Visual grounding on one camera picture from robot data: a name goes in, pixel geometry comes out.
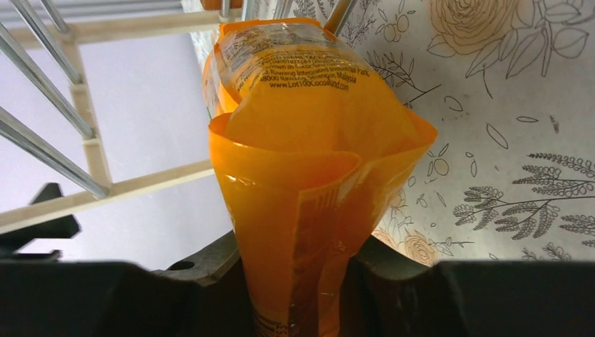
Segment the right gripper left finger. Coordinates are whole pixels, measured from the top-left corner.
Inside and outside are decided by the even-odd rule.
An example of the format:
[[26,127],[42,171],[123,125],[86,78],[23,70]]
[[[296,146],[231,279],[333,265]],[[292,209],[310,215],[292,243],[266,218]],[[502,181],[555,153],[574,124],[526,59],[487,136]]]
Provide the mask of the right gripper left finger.
[[232,232],[165,270],[59,256],[1,262],[2,336],[255,335]]

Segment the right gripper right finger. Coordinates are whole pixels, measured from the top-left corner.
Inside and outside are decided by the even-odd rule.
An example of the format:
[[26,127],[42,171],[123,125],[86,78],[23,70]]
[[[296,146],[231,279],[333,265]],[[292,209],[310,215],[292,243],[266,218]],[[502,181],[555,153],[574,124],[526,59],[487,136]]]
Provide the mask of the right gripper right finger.
[[369,237],[341,288],[341,336],[593,336],[594,264],[446,260]]

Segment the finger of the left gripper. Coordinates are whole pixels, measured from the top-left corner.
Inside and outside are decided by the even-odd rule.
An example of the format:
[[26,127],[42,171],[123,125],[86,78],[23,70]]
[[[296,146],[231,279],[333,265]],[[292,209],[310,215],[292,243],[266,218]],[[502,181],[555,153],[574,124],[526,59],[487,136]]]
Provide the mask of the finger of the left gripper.
[[1,260],[59,260],[60,250],[49,253],[19,253],[18,250],[35,239],[71,239],[79,231],[76,218],[68,215],[1,234]]

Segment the orange mango candy bag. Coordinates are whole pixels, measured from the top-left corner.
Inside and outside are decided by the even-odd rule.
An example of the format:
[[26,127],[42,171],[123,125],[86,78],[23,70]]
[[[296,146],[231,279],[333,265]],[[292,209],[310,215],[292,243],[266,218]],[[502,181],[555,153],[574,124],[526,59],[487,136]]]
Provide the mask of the orange mango candy bag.
[[310,18],[220,26],[209,148],[257,336],[336,336],[349,259],[437,130]]

